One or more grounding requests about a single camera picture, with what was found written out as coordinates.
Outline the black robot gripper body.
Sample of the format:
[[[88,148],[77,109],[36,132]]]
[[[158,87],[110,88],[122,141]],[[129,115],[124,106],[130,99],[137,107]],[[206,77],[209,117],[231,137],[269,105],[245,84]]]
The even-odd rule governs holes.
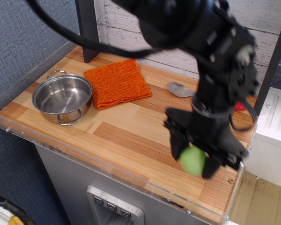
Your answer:
[[[247,157],[248,150],[236,139],[232,130],[232,114],[236,103],[240,101],[246,109],[250,105],[244,98],[213,98],[196,94],[192,98],[192,111],[167,108],[164,126],[169,131],[187,132],[189,145],[192,144],[208,156],[215,155],[223,159],[222,166],[238,170]]]

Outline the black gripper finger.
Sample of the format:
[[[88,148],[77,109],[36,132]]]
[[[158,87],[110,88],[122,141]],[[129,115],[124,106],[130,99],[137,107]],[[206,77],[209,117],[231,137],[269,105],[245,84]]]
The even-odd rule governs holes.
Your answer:
[[[215,155],[210,155],[205,161],[202,177],[206,179],[212,178],[215,172],[223,164],[223,159]]]
[[[170,145],[172,157],[177,161],[182,151],[189,146],[188,133],[170,131]]]

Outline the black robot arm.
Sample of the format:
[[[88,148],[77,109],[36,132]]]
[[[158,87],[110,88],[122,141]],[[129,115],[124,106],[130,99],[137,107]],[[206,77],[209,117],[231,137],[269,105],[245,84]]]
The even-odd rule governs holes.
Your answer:
[[[237,103],[257,115],[247,102],[255,94],[255,40],[228,15],[225,0],[118,0],[139,19],[140,30],[153,48],[181,49],[193,55],[200,75],[192,111],[168,108],[174,159],[189,145],[208,154],[202,177],[211,178],[220,166],[238,169],[248,150],[236,139],[232,120]]]

